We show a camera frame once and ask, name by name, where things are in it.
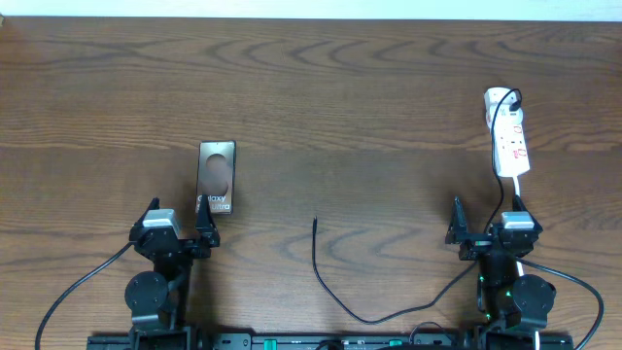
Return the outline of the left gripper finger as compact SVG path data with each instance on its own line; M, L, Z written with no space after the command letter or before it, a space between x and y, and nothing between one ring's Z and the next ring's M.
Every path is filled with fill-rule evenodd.
M195 228L204 238L219 238L220 234L212 217L207 194L202 194L198 200Z
M156 210L159 208L159 198L158 197L154 197L150 204L148 205L147 209L144 211L144 213L141 215L141 217L134 223L134 225L132 226L132 228L130 229L131 233L137 232L139 231L142 227L143 227L143 222L147 216L147 214L151 211L151 210Z

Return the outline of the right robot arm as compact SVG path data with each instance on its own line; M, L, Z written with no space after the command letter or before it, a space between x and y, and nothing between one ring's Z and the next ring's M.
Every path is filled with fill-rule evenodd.
M512 210L501 214L501 222L483 233L468 230L463 205L454 200L445 242L460 246L460 260L476 262L477 307L486 316L486 323L466 337L471 348L539 347L537 333L547 326L556 289L543 278L522 272L519 260L531 253L541 233L542 226L518 195Z

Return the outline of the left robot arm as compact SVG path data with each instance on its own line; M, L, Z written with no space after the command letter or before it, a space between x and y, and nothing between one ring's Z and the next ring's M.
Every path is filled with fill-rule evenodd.
M199 199L195 228L198 236L181 238L176 213L159 207L154 198L132 226L129 242L153 263L151 271L135 275L127 284L124 299L131 310L132 349L207 349L211 341L202 331L186 324L190 275L196 260L207 259L220 245L209 201Z

